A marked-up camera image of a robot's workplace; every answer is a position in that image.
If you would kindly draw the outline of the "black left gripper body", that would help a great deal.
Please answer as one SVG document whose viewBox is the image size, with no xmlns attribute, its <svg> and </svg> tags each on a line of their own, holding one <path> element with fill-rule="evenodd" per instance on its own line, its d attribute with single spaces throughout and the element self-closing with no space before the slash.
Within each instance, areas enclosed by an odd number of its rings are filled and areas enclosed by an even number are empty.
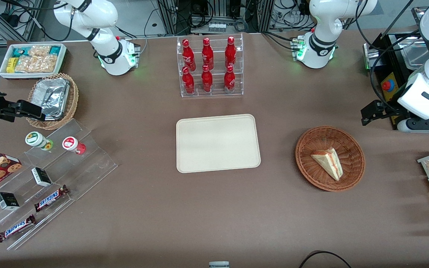
<svg viewBox="0 0 429 268">
<path fill-rule="evenodd" d="M 405 120 L 406 110 L 398 102 L 374 100 L 376 112 L 374 120 L 390 118 L 393 121 Z"/>
</svg>

